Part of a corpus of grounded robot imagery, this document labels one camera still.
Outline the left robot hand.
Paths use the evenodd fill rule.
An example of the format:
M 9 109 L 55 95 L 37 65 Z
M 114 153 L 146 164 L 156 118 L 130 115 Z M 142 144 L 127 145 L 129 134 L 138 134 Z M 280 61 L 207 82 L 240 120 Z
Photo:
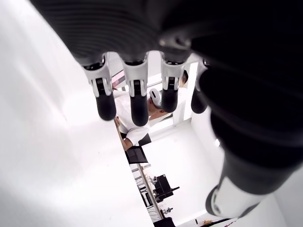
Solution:
M 132 120 L 148 121 L 147 53 L 161 53 L 162 108 L 177 107 L 184 64 L 195 53 L 192 110 L 211 109 L 225 151 L 206 210 L 247 215 L 303 164 L 303 3 L 300 0 L 34 0 L 82 66 L 98 114 L 116 115 L 107 54 L 122 59 Z

